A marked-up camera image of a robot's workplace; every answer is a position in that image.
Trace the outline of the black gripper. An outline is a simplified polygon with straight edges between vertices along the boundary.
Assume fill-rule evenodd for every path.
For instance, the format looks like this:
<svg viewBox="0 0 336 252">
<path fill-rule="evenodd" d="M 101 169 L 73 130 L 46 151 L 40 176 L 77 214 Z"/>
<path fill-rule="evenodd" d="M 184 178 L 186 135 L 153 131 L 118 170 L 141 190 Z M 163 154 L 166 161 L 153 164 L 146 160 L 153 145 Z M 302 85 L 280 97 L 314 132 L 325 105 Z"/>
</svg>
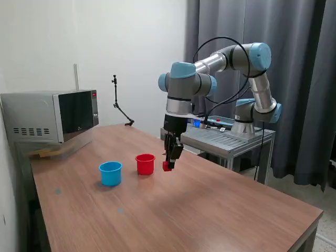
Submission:
<svg viewBox="0 0 336 252">
<path fill-rule="evenodd" d="M 175 166 L 175 161 L 180 158 L 183 151 L 183 144 L 180 142 L 178 137 L 186 131 L 187 118 L 175 117 L 166 114 L 164 117 L 163 128 L 169 132 L 164 135 L 164 149 L 166 156 L 165 160 L 168 161 L 168 168 L 172 170 Z"/>
</svg>

